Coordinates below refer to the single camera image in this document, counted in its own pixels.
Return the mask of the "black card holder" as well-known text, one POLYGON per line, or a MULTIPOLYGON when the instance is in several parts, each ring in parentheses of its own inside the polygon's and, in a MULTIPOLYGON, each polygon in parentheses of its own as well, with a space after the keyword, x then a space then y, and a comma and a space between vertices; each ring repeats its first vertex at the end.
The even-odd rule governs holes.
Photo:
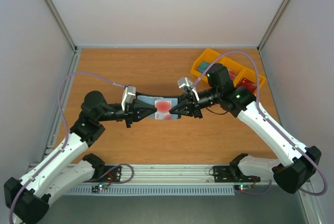
MULTIPOLYGON (((149 95, 138 95, 137 99, 140 100, 140 101, 143 101, 145 103, 148 103, 150 105, 154 105, 154 102, 156 100, 167 100, 167 101, 172 102, 172 107, 176 106, 180 101, 179 97, 157 97, 157 96, 149 96, 149 95)), ((148 117, 155 119, 154 114, 151 114, 148 117)), ((171 120, 178 120, 180 118, 181 118, 181 116, 172 114, 172 119, 171 120)))

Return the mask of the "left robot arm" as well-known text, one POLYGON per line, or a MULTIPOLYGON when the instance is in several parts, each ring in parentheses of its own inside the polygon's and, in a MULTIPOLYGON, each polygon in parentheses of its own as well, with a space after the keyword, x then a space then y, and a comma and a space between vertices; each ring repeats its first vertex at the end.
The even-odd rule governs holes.
POLYGON ((88 154, 71 169, 68 165, 88 150, 105 131, 102 121, 125 121, 126 126, 156 113, 152 104, 137 99, 132 87, 125 88, 122 102, 108 104, 99 91, 88 93, 78 120, 63 141, 35 168, 4 184, 5 205, 10 223, 38 223, 50 206, 81 182, 96 182, 109 174, 105 162, 88 154))

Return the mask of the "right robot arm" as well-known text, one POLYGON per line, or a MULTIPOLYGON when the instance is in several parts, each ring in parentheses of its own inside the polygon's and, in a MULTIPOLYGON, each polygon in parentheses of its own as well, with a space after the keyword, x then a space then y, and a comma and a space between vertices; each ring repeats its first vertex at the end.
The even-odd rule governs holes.
POLYGON ((235 181, 246 176, 270 179, 285 192, 294 194, 316 172, 321 151, 307 147, 278 124, 256 97, 245 87, 235 87, 228 69, 213 64, 206 73, 210 89, 197 92, 186 77, 177 84, 183 90, 180 102, 171 114, 202 118, 202 109, 218 104, 223 110, 250 127, 275 153, 276 159, 256 158, 240 154, 230 162, 230 175, 235 181))

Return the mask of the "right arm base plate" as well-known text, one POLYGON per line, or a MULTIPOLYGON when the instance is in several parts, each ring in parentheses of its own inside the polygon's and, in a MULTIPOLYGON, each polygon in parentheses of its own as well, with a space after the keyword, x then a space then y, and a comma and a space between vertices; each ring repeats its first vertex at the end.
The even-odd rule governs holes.
POLYGON ((240 175, 237 179, 230 172, 229 166, 213 166, 209 170, 209 174, 214 177, 215 183, 253 183, 260 182, 261 178, 256 176, 240 175))

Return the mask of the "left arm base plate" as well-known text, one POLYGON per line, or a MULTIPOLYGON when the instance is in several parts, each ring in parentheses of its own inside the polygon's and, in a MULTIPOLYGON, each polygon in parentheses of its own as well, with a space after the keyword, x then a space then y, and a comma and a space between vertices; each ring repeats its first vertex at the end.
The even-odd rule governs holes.
POLYGON ((120 182, 122 167, 112 168, 113 166, 103 166, 95 169, 92 178, 88 182, 120 182))

